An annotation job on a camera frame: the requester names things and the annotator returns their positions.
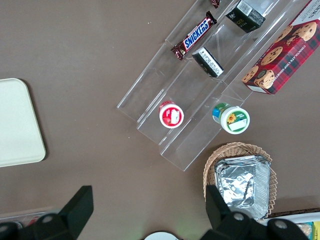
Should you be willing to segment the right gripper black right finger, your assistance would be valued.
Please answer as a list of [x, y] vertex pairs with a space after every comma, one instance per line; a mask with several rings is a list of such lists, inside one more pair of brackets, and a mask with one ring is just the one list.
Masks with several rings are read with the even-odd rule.
[[245, 213], [231, 211], [214, 185], [208, 185], [206, 213], [211, 224], [202, 240], [306, 240], [307, 236], [293, 222], [273, 218], [267, 225], [258, 223]]

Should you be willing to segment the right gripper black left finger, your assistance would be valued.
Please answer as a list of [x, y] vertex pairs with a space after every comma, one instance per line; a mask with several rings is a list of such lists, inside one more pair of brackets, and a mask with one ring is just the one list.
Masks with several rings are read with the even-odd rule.
[[82, 186], [59, 213], [48, 213], [21, 230], [22, 240], [76, 240], [94, 211], [93, 188]]

